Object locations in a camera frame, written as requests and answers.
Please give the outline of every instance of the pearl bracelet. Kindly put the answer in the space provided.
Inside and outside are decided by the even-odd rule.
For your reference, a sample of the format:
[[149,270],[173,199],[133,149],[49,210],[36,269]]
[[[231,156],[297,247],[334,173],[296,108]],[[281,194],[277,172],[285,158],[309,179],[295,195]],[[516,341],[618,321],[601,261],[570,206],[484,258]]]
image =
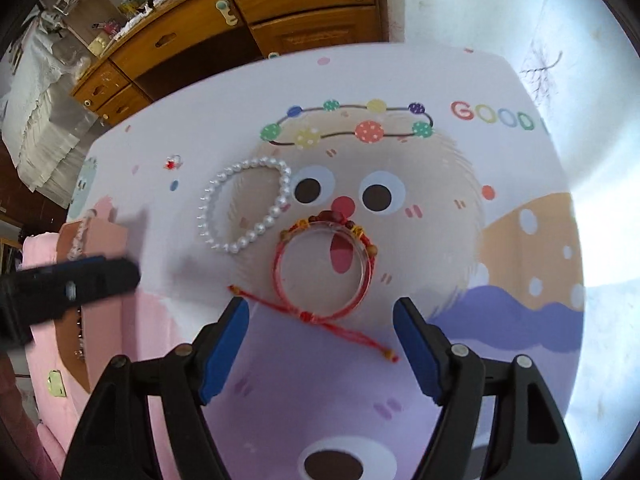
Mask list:
[[[260,167],[273,168],[280,172],[280,190],[275,202],[269,208],[268,215],[262,219],[262,222],[258,222],[254,225],[253,229],[249,229],[235,242],[222,243],[216,241],[210,233],[213,229],[209,225],[210,215],[208,215],[213,193],[233,174],[240,173],[244,170],[250,170],[251,168]],[[204,201],[204,204],[200,206],[201,213],[198,216],[200,236],[205,237],[206,244],[215,251],[238,254],[239,251],[245,249],[251,242],[255,242],[258,239],[258,236],[263,235],[269,227],[273,227],[275,219],[282,213],[282,208],[289,203],[289,197],[291,196],[291,188],[289,187],[290,181],[291,168],[284,160],[277,159],[272,156],[243,160],[242,162],[236,162],[228,168],[225,168],[216,175],[214,180],[209,181],[209,186],[204,190],[204,196],[200,199]]]

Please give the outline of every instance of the red string bracelet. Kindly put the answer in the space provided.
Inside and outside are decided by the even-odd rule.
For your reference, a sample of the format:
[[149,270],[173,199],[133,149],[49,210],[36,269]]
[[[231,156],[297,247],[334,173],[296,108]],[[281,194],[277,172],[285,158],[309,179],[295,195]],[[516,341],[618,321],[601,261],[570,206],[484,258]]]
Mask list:
[[[286,251],[288,243],[296,236],[309,230],[316,229],[328,229],[336,233],[340,233],[348,238],[354,245],[354,248],[358,251],[358,254],[363,260],[363,273],[360,281],[360,286],[356,291],[356,294],[343,308],[329,316],[318,316],[312,312],[302,310],[293,305],[287,298],[282,284],[282,277],[280,274],[280,264]],[[271,301],[265,301],[261,298],[242,290],[238,286],[231,285],[229,290],[236,296],[244,296],[250,300],[259,301],[260,303],[281,312],[283,314],[289,314],[290,316],[297,317],[300,321],[308,324],[318,325],[328,330],[329,332],[351,341],[370,348],[379,350],[382,355],[389,361],[395,363],[399,358],[391,348],[382,346],[375,339],[359,332],[357,330],[349,330],[334,324],[333,322],[341,319],[351,312],[353,312],[359,304],[362,302],[364,296],[369,290],[371,279],[373,277],[373,271],[376,263],[376,256],[378,254],[378,248],[371,243],[369,238],[364,233],[364,229],[354,222],[347,220],[340,212],[336,211],[322,211],[318,216],[310,216],[309,218],[303,218],[293,224],[288,230],[280,232],[280,242],[276,247],[276,255],[273,259],[272,267],[272,279],[274,289],[282,301],[282,304],[272,303]]]

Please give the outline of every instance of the screw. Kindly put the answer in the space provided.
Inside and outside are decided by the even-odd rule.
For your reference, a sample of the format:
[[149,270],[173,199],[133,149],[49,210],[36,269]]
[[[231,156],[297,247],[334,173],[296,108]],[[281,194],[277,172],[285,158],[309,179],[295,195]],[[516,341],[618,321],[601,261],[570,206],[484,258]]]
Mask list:
[[187,357],[187,355],[191,355],[191,352],[193,352],[193,346],[191,346],[189,343],[182,343],[181,345],[175,347],[174,352],[180,357]]
[[127,357],[124,355],[116,355],[111,359],[111,366],[114,368],[122,368],[125,364],[127,364]]
[[519,355],[516,357],[516,362],[523,368],[531,368],[533,361],[528,355]]
[[469,348],[460,343],[456,343],[455,345],[451,345],[451,352],[458,357],[466,357],[469,355]]

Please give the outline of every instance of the blue gripper pad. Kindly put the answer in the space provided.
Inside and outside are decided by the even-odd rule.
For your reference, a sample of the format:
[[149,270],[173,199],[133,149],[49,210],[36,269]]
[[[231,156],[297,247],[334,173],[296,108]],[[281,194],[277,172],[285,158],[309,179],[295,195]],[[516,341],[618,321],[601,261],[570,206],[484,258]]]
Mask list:
[[242,300],[223,327],[217,344],[207,358],[202,386],[198,392],[204,404],[208,404],[222,391],[248,327],[249,305]]
[[[439,380],[440,364],[434,357],[416,322],[407,311],[407,307],[403,304],[403,301],[407,299],[401,298],[394,305],[394,329],[402,344],[404,354],[414,371],[418,386],[426,396],[437,401],[443,393]],[[422,320],[415,307],[413,307],[413,310]]]

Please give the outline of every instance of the wooden dresser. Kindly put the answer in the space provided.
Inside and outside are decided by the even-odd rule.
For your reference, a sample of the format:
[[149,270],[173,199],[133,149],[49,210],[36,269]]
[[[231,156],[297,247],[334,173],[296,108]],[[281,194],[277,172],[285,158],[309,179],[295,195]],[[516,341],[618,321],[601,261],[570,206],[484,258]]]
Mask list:
[[260,55],[381,40],[378,0],[168,0],[110,46],[72,94],[114,125]]

